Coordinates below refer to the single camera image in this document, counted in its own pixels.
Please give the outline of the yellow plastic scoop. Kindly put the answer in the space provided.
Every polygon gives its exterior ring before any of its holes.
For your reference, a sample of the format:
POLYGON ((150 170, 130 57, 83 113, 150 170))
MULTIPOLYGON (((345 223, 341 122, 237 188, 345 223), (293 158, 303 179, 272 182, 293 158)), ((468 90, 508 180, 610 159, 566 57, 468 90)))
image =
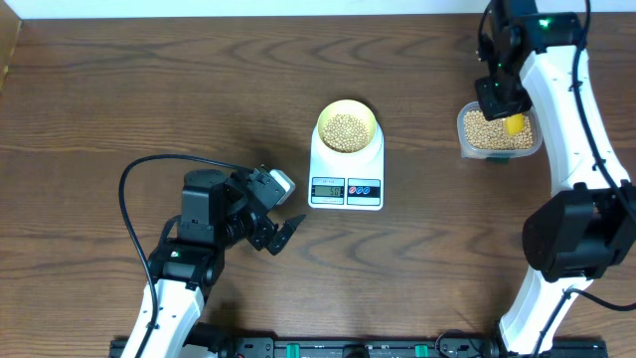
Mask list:
POLYGON ((524 130, 524 116, 520 113, 511 115, 503 119, 503 125, 510 136, 517 135, 524 130))

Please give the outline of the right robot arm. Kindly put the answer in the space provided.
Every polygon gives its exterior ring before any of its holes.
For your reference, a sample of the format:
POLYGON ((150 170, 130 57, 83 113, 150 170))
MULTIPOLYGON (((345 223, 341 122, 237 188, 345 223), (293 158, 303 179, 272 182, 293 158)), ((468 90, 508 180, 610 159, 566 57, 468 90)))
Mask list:
POLYGON ((532 111, 547 150, 552 193, 525 222, 528 270, 485 357, 591 357, 597 343, 553 341, 579 297, 619 265, 635 241, 635 187, 617 158, 589 78, 591 19, 542 13, 534 0, 492 0, 478 30, 489 73, 475 84, 489 120, 532 111))

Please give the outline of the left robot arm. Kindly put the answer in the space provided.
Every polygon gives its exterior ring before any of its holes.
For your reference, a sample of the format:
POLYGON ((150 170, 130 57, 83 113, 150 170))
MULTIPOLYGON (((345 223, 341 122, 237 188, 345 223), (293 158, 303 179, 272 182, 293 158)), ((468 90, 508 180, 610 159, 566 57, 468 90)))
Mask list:
POLYGON ((275 256, 289 242, 303 216, 277 225, 268 214, 294 189, 277 169, 187 173, 182 213, 166 222, 150 255, 150 279, 123 356, 178 356, 225 267, 226 250, 247 240, 275 256))

